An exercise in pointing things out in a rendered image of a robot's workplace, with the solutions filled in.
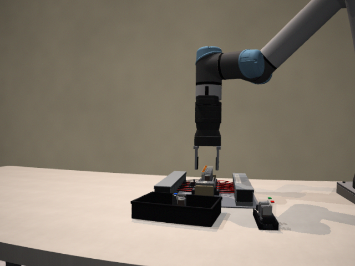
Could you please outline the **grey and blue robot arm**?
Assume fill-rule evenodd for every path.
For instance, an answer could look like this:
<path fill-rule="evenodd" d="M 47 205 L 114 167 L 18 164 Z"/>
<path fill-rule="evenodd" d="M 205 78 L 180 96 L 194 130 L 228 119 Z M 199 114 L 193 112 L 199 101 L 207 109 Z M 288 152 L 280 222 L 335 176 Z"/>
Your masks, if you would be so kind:
<path fill-rule="evenodd" d="M 272 73 L 341 8 L 347 9 L 355 51 L 355 0 L 311 0 L 260 51 L 222 53 L 219 47 L 199 48 L 195 62 L 196 86 L 222 86 L 222 80 L 228 79 L 267 83 Z"/>

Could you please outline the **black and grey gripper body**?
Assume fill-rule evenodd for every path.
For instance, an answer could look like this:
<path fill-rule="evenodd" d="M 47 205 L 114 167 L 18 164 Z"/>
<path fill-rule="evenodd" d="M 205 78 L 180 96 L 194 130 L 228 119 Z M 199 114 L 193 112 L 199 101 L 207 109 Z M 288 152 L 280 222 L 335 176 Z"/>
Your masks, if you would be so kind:
<path fill-rule="evenodd" d="M 221 94 L 221 85 L 195 86 L 195 146 L 221 146 Z"/>

